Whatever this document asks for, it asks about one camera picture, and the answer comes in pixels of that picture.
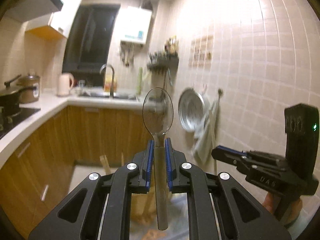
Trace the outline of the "person's right hand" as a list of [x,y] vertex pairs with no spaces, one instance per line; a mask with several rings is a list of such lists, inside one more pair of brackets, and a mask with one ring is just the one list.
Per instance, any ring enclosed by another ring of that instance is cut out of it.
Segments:
[[[271,214],[274,214],[275,204],[276,204],[276,200],[274,199],[274,195],[268,192],[263,202],[263,207],[266,210],[268,210]],[[290,224],[294,223],[297,220],[300,214],[300,211],[302,210],[302,207],[303,207],[303,202],[301,198],[291,203],[291,211],[286,222],[284,223],[285,226],[289,226]]]

